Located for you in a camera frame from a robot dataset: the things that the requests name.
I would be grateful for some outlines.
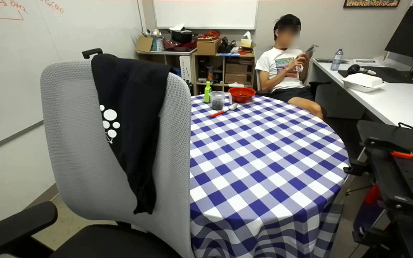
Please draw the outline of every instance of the white shirt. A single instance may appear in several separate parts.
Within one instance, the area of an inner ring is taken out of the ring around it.
[[[280,70],[287,67],[299,55],[303,55],[304,52],[300,49],[287,49],[282,50],[277,47],[273,47],[271,50],[267,50],[261,55],[259,59],[256,69],[257,70],[264,70],[270,75],[270,79],[276,77]],[[296,70],[292,70],[292,73],[287,75],[279,83],[276,89],[292,89],[292,87],[304,87],[304,83],[299,79],[299,73]]]

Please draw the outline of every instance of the table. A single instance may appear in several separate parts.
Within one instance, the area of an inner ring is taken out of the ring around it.
[[[325,257],[349,166],[323,120],[256,96],[210,119],[193,98],[191,234],[197,257]]]
[[[313,60],[313,65],[314,73],[329,76],[336,85],[345,89],[343,76],[339,72],[333,72],[330,63]],[[347,70],[352,65],[353,62],[340,65],[340,70]],[[370,93],[352,89],[345,90],[386,125],[399,125],[399,122],[403,122],[413,126],[413,83],[388,83],[383,89]]]

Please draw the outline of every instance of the white desk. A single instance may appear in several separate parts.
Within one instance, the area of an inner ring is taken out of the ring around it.
[[[383,89],[376,92],[356,92],[345,87],[343,76],[339,72],[333,72],[330,63],[313,60],[313,65],[316,73],[317,69],[322,70],[382,122],[388,125],[403,122],[413,126],[413,85],[388,83]],[[342,65],[340,70],[347,70],[350,66],[352,63]]]

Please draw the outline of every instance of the person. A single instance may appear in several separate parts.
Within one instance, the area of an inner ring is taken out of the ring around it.
[[[264,52],[256,66],[256,69],[259,70],[261,89],[264,92],[270,92],[270,96],[274,99],[280,99],[283,102],[294,105],[323,119],[322,106],[314,102],[314,96],[312,95],[309,87],[304,86],[312,53],[307,56],[300,49],[279,47],[279,23],[302,23],[302,20],[293,14],[286,14],[280,17],[280,20],[276,23],[276,46]]]

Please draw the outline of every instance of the office chair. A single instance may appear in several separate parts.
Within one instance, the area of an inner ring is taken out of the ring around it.
[[[102,122],[89,60],[49,66],[42,75],[42,105],[56,185],[65,204],[91,225],[58,251],[32,238],[56,221],[46,202],[0,222],[0,254],[21,257],[193,257],[190,238],[191,96],[168,76],[161,110],[152,215],[134,215],[137,198],[115,158]]]

